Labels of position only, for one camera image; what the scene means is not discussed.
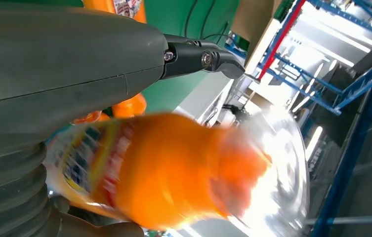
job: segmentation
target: bottle label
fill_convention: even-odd
[[[44,163],[54,166],[80,195],[116,207],[119,172],[132,129],[131,120],[72,126],[48,144]]]
[[[116,14],[126,17],[134,17],[141,5],[141,0],[113,0]]]

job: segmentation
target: blue metal shelf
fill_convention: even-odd
[[[357,25],[359,25],[359,26],[361,26],[361,27],[363,27],[363,28],[365,28],[369,31],[372,31],[372,26],[369,22],[360,20],[360,19],[356,18],[355,16],[353,16],[349,13],[346,13],[346,12],[342,11],[341,9],[331,5],[330,3],[324,2],[322,0],[308,0],[307,2],[313,4],[315,7],[322,8],[325,11],[328,11],[332,14],[340,16],[340,17],[342,17],[342,18],[344,18],[348,21],[351,21],[351,22],[353,22],[353,23],[355,23],[355,24],[357,24]],[[361,7],[367,14],[372,16],[372,2],[365,1],[365,0],[354,0],[354,3],[357,4],[359,7]],[[321,93],[319,93],[315,89],[314,89],[315,95],[311,95],[311,93],[309,93],[309,92],[306,93],[303,89],[294,85],[292,83],[292,81],[288,81],[286,78],[283,78],[282,76],[277,75],[273,70],[271,70],[271,69],[267,70],[267,72],[269,74],[271,74],[274,78],[286,83],[287,85],[289,85],[293,89],[298,90],[300,92],[300,94],[309,97],[315,103],[317,103],[320,106],[326,108],[327,110],[333,112],[334,114],[340,115],[342,108],[344,108],[346,105],[351,103],[353,100],[355,100],[359,96],[365,94],[367,91],[369,91],[372,88],[372,68],[370,70],[368,70],[366,73],[364,73],[363,75],[359,76],[347,88],[341,90],[341,89],[333,86],[332,84],[326,82],[325,80],[323,80],[321,78],[314,77],[309,72],[303,70],[302,68],[293,64],[289,60],[281,57],[276,52],[273,52],[273,48],[276,45],[276,43],[278,42],[278,39],[283,34],[287,34],[287,32],[284,29],[280,29],[278,34],[276,35],[276,37],[273,39],[270,47],[267,49],[266,56],[264,57],[264,60],[258,66],[260,68],[265,67],[266,59],[268,57],[270,57],[272,54],[274,54],[274,57],[276,59],[278,59],[278,60],[282,61],[283,63],[293,67],[294,69],[296,69],[300,73],[300,76],[302,77],[302,79],[304,81],[309,81],[311,79],[314,79],[317,83],[319,83],[323,87],[323,90],[330,90],[330,91],[334,92],[336,97],[335,97],[335,100],[332,104],[327,103],[321,98]]]
[[[296,0],[293,6],[293,10],[296,6],[301,3],[303,0]],[[327,11],[333,15],[342,17],[358,26],[361,26],[369,31],[372,32],[372,25],[370,22],[358,19],[352,14],[349,14],[329,2],[325,2],[324,0],[307,0],[310,4],[315,6],[316,8],[320,8],[324,11]],[[372,2],[367,0],[353,0],[353,2],[363,9],[369,16],[372,17]],[[284,25],[286,25],[291,19],[288,18],[285,20]],[[290,67],[294,68],[299,73],[299,77],[302,78],[306,83],[309,83],[310,80],[315,80],[318,85],[321,86],[321,89],[315,89],[312,86],[311,91],[306,89],[302,89],[295,85],[295,81],[292,79],[287,79],[281,76],[281,73],[276,73],[274,70],[267,68],[267,73],[272,75],[275,79],[282,81],[283,83],[287,84],[291,88],[296,91],[299,91],[300,94],[308,97],[313,102],[317,103],[318,105],[326,108],[327,110],[333,112],[336,115],[341,114],[341,109],[350,104],[356,98],[360,97],[361,95],[365,96],[363,101],[362,110],[359,112],[359,116],[357,121],[353,125],[351,136],[348,140],[347,146],[345,147],[345,151],[341,158],[340,165],[337,169],[336,175],[334,176],[333,182],[331,184],[330,190],[326,196],[324,206],[320,212],[320,215],[317,219],[311,220],[311,224],[314,224],[312,235],[313,237],[325,237],[328,236],[330,232],[330,227],[336,221],[336,224],[341,222],[353,222],[358,221],[356,218],[340,218],[335,219],[335,216],[338,212],[341,200],[344,196],[345,190],[348,186],[350,177],[353,172],[353,168],[357,162],[359,154],[361,152],[361,147],[365,142],[365,137],[367,134],[367,130],[370,126],[372,118],[372,68],[370,68],[367,72],[360,75],[355,81],[346,88],[337,88],[336,86],[328,83],[324,79],[315,77],[311,73],[303,70],[301,67],[295,65],[291,61],[281,57],[277,54],[274,49],[278,48],[277,43],[280,42],[280,38],[283,38],[284,34],[287,34],[287,30],[282,29],[279,30],[275,38],[272,40],[270,47],[266,50],[266,55],[264,60],[258,65],[259,68],[266,68],[267,59],[272,58],[272,56],[276,60],[280,60],[285,65],[289,65]],[[335,94],[335,99],[332,103],[326,102],[322,98],[322,92],[324,90],[329,90]],[[372,218],[360,218],[362,221],[372,220]]]

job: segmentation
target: plastic bottle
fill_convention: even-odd
[[[127,16],[146,23],[144,0],[83,0],[84,7]]]
[[[254,230],[258,216],[291,234],[306,215],[304,147],[293,121],[272,117],[278,130],[266,118],[240,129],[176,114],[79,124],[49,144],[47,183],[78,207],[148,229],[235,217]]]
[[[132,98],[112,106],[113,116],[118,119],[126,119],[142,115],[146,110],[145,97],[139,93]]]

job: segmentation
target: green wall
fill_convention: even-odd
[[[165,34],[184,36],[187,15],[194,0],[145,0],[147,22],[159,28]],[[211,0],[198,0],[190,17],[187,37],[198,38],[203,21],[209,11]],[[228,33],[234,19],[239,0],[217,0],[207,19],[203,37],[220,34],[229,22],[225,31]],[[218,37],[209,38],[217,41]],[[147,100],[147,112],[173,111],[200,83],[205,72],[159,81],[143,91]]]

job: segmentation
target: transparent plastic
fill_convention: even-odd
[[[236,186],[217,197],[232,215],[229,220],[249,236],[298,236],[307,214],[308,188],[305,147],[297,123],[282,108],[270,106],[244,122],[240,131],[270,166],[257,182],[240,183],[238,190],[245,190],[248,197],[243,198]],[[228,189],[222,185],[220,177],[212,188]]]

